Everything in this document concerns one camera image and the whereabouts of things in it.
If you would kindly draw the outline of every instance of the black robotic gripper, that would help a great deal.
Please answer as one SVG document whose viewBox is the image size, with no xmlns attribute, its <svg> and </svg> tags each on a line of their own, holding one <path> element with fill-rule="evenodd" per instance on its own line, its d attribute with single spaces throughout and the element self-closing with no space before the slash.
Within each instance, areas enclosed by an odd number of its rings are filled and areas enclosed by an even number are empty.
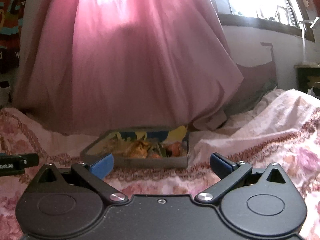
<svg viewBox="0 0 320 240">
<path fill-rule="evenodd" d="M 86 163 L 67 169 L 48 163 L 17 204 L 22 239 L 302 239 L 307 207 L 278 163 L 253 169 L 212 154 L 210 164 L 221 181 L 194 199 L 134 195 L 129 200 Z"/>
</svg>

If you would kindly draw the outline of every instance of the floral bedspread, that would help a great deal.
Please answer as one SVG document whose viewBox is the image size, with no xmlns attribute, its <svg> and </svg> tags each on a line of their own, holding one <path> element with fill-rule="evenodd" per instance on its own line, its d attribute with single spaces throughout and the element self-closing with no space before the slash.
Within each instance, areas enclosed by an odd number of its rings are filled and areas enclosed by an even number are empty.
<svg viewBox="0 0 320 240">
<path fill-rule="evenodd" d="M 96 137 L 63 136 L 44 130 L 18 110 L 0 111 L 0 147 L 7 154 L 37 152 L 40 164 L 58 167 L 79 160 L 79 152 Z M 285 169 L 308 207 L 300 232 L 306 240 L 320 240 L 320 100 L 295 90 L 275 90 L 249 112 L 230 117 L 215 132 L 190 136 L 187 169 L 116 169 L 104 180 L 129 197 L 132 194 L 191 194 L 219 181 L 210 170 L 209 156 L 219 152 L 234 162 L 255 167 L 278 162 Z M 39 167 L 24 175 L 0 177 L 0 240 L 22 236 L 15 205 Z"/>
</svg>

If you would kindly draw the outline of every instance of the window frame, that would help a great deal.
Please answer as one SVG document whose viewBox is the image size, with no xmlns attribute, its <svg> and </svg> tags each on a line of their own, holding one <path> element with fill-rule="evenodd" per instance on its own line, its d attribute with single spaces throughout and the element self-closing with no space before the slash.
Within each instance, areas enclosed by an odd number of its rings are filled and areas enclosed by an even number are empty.
<svg viewBox="0 0 320 240">
<path fill-rule="evenodd" d="M 211 0 L 215 8 L 216 1 Z M 300 8 L 303 20 L 309 20 L 308 12 L 304 6 L 303 0 L 297 0 L 298 6 Z M 241 27 L 252 27 L 261 30 L 274 31 L 294 36 L 302 37 L 302 30 L 299 27 L 294 27 L 280 22 L 269 21 L 260 18 L 246 17 L 234 14 L 221 14 L 218 13 L 222 26 L 241 26 Z M 306 39 L 308 41 L 315 42 L 315 37 L 312 29 L 310 28 L 311 24 L 306 24 Z"/>
</svg>

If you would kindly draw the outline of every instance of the window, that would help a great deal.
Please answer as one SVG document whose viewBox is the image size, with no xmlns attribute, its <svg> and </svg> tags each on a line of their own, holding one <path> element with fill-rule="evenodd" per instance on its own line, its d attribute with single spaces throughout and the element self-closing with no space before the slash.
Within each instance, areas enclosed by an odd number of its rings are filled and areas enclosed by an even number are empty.
<svg viewBox="0 0 320 240">
<path fill-rule="evenodd" d="M 250 26 L 302 36 L 297 22 L 307 20 L 302 0 L 212 0 L 222 25 Z M 307 39 L 314 41 L 307 28 Z"/>
</svg>

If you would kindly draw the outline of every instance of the box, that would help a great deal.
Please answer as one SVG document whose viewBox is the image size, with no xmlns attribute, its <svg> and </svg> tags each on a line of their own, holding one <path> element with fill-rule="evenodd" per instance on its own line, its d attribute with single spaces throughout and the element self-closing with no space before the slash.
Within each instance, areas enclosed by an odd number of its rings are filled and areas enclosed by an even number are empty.
<svg viewBox="0 0 320 240">
<path fill-rule="evenodd" d="M 188 166 L 189 158 L 189 133 L 187 127 L 185 128 L 185 135 L 181 138 L 183 133 L 176 132 L 178 129 L 183 129 L 179 127 L 177 129 L 168 128 L 135 128 L 122 131 L 108 131 L 100 136 L 96 141 L 86 147 L 81 153 L 81 160 L 90 163 L 94 162 L 107 152 L 104 150 L 106 141 L 110 140 L 112 136 L 118 134 L 117 136 L 128 136 L 132 137 L 134 135 L 141 136 L 146 135 L 144 140 L 152 141 L 157 140 L 158 142 L 166 142 L 168 140 L 174 140 L 174 138 L 169 139 L 169 137 L 175 137 L 177 141 L 181 141 L 183 149 L 185 151 L 184 156 L 180 157 L 163 157 L 161 159 L 141 159 L 141 158 L 127 158 L 114 154 L 114 161 L 116 168 L 136 168 L 136 169 L 171 169 L 171 168 L 186 168 Z"/>
</svg>

